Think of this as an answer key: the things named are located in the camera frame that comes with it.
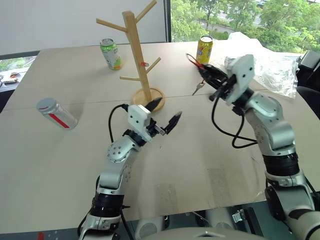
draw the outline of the round wooden base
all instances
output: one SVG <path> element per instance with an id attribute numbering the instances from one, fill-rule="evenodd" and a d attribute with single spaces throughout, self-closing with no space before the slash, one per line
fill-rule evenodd
<path id="1" fill-rule="evenodd" d="M 159 102 L 158 106 L 153 110 L 153 112 L 159 111 L 160 109 L 162 109 L 162 107 L 165 105 L 165 95 L 164 93 L 156 88 L 156 87 L 150 87 L 150 92 L 151 92 L 151 98 L 152 100 L 158 98 L 158 97 L 162 97 L 162 100 Z M 135 105 L 147 105 L 148 102 L 145 99 L 145 94 L 143 89 L 139 89 L 132 97 L 132 103 Z"/>

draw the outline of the plastic bag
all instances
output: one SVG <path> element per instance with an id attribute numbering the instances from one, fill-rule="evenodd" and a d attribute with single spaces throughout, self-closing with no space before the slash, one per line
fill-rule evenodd
<path id="1" fill-rule="evenodd" d="M 296 97 L 298 64 L 281 53 L 273 52 L 261 45 L 257 39 L 251 39 L 241 32 L 229 35 L 228 52 L 225 52 L 224 66 L 230 71 L 230 63 L 241 56 L 252 54 L 254 57 L 254 79 L 270 91 Z"/>

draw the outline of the wooden mug tree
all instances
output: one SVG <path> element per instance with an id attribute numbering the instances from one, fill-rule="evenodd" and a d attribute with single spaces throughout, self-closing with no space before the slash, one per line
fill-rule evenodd
<path id="1" fill-rule="evenodd" d="M 142 85 L 142 89 L 138 90 L 132 97 L 133 104 L 141 104 L 146 105 L 150 101 L 162 97 L 162 100 L 158 104 L 158 106 L 153 110 L 158 111 L 160 110 L 164 104 L 165 104 L 165 95 L 164 93 L 155 87 L 149 87 L 148 77 L 147 74 L 151 71 L 151 69 L 154 68 L 154 66 L 161 60 L 160 57 L 158 57 L 154 63 L 152 63 L 147 69 L 146 64 L 144 61 L 144 56 L 142 54 L 138 30 L 137 30 L 137 23 L 143 18 L 144 15 L 146 15 L 147 12 L 157 3 L 156 0 L 153 0 L 151 3 L 149 3 L 148 6 L 145 7 L 145 9 L 137 16 L 135 17 L 134 13 L 132 11 L 124 11 L 122 13 L 125 27 L 113 24 L 111 22 L 107 22 L 104 20 L 101 20 L 99 18 L 96 19 L 96 23 L 125 32 L 128 41 L 131 45 L 132 54 L 135 61 L 135 66 L 138 71 L 139 77 L 126 77 L 121 76 L 120 79 L 124 80 L 132 80 L 132 81 L 140 81 Z"/>

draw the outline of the can lid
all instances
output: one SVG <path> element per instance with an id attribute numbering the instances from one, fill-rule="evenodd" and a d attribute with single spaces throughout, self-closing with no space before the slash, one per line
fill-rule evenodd
<path id="1" fill-rule="evenodd" d="M 210 43 L 212 42 L 214 39 L 212 38 L 212 36 L 209 35 L 204 35 L 200 37 L 200 40 L 204 43 Z"/>
<path id="2" fill-rule="evenodd" d="M 35 107 L 39 112 L 45 113 L 53 110 L 56 106 L 57 100 L 52 97 L 48 97 L 40 100 Z"/>
<path id="3" fill-rule="evenodd" d="M 110 46 L 114 44 L 115 42 L 111 38 L 104 38 L 101 40 L 100 45 L 102 46 Z"/>

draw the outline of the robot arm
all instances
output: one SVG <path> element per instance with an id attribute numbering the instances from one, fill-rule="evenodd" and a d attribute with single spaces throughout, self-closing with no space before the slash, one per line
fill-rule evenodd
<path id="1" fill-rule="evenodd" d="M 240 109 L 254 130 L 265 163 L 265 189 L 274 218 L 286 222 L 299 240 L 320 239 L 320 212 L 315 211 L 306 178 L 298 165 L 295 134 L 284 119 L 277 100 L 248 88 L 254 77 L 254 58 L 245 55 L 231 65 L 231 77 L 204 64 L 199 67 L 204 80 L 217 89 L 211 96 Z"/>
<path id="2" fill-rule="evenodd" d="M 155 105 L 151 109 L 142 105 L 127 107 L 128 122 L 132 130 L 126 130 L 123 136 L 108 148 L 105 170 L 97 179 L 95 196 L 82 224 L 79 240 L 93 239 L 95 233 L 92 230 L 103 233 L 104 240 L 119 239 L 120 236 L 115 230 L 120 223 L 126 186 L 138 152 L 147 142 L 151 142 L 155 135 L 169 134 L 182 114 L 178 112 L 173 116 L 165 128 L 159 127 L 151 118 L 150 111 L 157 106 L 159 99 L 154 101 Z"/>

